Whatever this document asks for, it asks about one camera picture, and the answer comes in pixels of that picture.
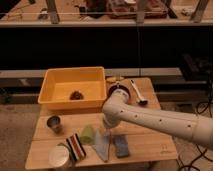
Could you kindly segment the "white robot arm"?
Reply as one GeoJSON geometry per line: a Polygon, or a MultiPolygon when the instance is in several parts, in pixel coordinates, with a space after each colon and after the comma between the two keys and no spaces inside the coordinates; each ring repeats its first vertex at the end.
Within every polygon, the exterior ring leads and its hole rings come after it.
{"type": "Polygon", "coordinates": [[[105,101],[102,112],[108,128],[121,121],[182,138],[213,150],[213,119],[201,115],[137,107],[128,104],[129,94],[116,89],[105,101]]]}

